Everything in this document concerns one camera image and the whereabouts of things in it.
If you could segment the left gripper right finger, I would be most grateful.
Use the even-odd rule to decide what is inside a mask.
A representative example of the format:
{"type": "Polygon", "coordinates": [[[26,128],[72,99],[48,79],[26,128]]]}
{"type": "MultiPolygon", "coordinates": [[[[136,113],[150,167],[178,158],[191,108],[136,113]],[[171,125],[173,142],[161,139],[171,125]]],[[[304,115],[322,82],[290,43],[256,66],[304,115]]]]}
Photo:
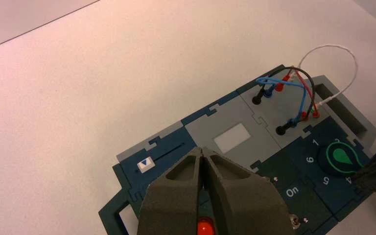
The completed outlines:
{"type": "Polygon", "coordinates": [[[203,150],[203,182],[219,235],[292,235],[288,207],[267,179],[203,150]]]}

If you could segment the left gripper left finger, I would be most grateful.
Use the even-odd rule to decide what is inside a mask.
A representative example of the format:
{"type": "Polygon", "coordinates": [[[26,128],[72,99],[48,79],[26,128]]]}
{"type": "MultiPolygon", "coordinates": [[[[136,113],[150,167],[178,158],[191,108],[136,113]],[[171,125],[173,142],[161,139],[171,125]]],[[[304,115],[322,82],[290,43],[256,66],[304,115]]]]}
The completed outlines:
{"type": "Polygon", "coordinates": [[[148,186],[140,210],[139,235],[197,233],[202,159],[202,149],[195,147],[148,186]]]}

